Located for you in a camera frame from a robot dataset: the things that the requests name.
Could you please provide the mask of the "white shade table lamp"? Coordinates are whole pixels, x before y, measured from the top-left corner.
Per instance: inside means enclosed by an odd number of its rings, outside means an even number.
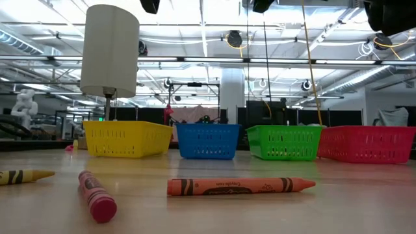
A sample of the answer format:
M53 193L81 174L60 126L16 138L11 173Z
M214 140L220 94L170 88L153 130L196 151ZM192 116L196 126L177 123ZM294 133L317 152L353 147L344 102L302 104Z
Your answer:
M103 150L111 139L112 98L131 98L136 92L139 22L114 5L93 5L86 13L80 89L106 99L103 121L86 121L89 150Z

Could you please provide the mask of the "black equipment cabinet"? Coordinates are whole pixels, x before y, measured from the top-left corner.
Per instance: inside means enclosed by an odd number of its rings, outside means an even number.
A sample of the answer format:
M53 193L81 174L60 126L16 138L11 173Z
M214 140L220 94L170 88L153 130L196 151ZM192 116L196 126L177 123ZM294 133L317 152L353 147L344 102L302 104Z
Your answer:
M287 125L287 107L281 101L247 101L246 125Z

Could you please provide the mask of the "black partition panel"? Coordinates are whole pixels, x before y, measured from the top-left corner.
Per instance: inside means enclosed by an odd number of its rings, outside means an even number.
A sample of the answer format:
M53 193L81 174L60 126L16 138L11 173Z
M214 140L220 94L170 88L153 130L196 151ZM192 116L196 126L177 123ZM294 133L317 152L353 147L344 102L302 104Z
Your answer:
M164 109L111 107L109 120L146 121L146 122L152 122L156 124L163 124L164 123Z
M326 127L344 125L363 125L362 113L359 110L321 110L322 124ZM319 124L319 116L316 110L288 110L288 118L291 125Z

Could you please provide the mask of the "red object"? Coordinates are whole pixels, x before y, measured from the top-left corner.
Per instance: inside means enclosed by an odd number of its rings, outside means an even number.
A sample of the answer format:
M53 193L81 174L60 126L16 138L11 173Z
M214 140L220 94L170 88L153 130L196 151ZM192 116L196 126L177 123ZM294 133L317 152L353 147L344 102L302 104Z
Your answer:
M173 110L171 108L171 105L167 104L167 106L163 110L164 125L169 125L169 119L172 113Z

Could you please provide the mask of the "pink cloth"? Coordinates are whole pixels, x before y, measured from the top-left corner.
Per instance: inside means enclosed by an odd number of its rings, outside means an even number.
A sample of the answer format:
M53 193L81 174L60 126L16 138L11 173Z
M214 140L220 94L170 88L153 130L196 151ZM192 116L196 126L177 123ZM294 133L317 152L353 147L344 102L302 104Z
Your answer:
M218 117L218 110L198 105L196 107L173 108L170 117L178 122L186 121L187 123L195 123L204 116L209 116L211 120Z

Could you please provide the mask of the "yellow plastic basket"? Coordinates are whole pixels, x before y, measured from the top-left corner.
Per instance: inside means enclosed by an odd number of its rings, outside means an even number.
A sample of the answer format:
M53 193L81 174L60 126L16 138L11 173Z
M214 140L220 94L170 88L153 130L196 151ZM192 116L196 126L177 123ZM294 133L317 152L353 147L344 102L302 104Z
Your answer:
M138 159L168 151L173 128L145 121L85 121L88 152L95 157Z

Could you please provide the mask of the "green plastic basket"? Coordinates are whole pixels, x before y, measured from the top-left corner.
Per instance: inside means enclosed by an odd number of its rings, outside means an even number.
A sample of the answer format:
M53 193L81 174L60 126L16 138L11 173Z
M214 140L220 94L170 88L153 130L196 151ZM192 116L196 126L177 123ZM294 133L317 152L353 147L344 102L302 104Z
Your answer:
M250 153L265 161L313 161L321 126L257 125L246 130Z

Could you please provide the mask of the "blue plastic basket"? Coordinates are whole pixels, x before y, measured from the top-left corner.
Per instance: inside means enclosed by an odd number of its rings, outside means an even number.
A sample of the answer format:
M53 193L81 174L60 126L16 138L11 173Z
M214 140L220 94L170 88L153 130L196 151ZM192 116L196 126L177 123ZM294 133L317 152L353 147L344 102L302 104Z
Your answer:
M238 124L179 123L179 152L184 159L231 160L237 149Z

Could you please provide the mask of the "white robot figure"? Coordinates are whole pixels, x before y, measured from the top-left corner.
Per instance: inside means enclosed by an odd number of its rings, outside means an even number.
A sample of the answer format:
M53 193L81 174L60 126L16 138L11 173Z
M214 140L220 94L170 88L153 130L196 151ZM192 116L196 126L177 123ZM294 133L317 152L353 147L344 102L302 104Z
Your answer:
M16 104L11 110L11 115L19 117L26 129L30 129L32 116L38 114L38 104L33 100L34 95L33 89L22 89L16 96Z

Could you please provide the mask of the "grey cloth covered object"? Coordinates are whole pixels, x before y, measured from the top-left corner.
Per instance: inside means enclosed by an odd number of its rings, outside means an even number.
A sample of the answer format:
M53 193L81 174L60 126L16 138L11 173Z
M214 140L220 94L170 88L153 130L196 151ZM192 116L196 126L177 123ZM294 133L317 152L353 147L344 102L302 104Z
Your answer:
M408 117L409 113L404 107L394 110L379 109L373 121L373 126L406 127L408 125Z

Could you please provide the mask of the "red plastic basket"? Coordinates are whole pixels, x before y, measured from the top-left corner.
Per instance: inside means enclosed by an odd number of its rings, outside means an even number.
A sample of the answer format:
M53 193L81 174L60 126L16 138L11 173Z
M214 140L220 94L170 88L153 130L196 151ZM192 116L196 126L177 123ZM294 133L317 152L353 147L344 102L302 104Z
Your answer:
M415 135L416 127L327 127L317 156L344 163L402 164L410 158Z

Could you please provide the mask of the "orange crayon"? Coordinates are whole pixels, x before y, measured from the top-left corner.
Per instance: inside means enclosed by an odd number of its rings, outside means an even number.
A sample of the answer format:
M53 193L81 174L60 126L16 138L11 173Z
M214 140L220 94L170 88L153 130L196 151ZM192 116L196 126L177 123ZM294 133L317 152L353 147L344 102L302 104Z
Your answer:
M199 196L300 192L315 185L314 181L296 177L169 179L166 193L168 196Z

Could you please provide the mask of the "black metal frame stand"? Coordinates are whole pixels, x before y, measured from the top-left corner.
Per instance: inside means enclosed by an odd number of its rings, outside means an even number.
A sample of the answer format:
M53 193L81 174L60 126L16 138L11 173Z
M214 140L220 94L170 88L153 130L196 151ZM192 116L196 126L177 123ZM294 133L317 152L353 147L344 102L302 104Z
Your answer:
M178 85L178 89L180 89L183 85L186 85L187 87L202 87L202 86L207 86L209 88L209 90L211 90L218 98L218 108L217 108L217 119L220 119L220 85L219 84L213 84L213 83L199 83L199 82L189 82L189 83L174 83L174 82L170 82L168 84L168 104L167 107L171 107L171 98L172 95L176 92L175 90L173 91L172 89L174 88L174 86ZM218 89L218 92L214 92L212 89L212 86L216 86Z

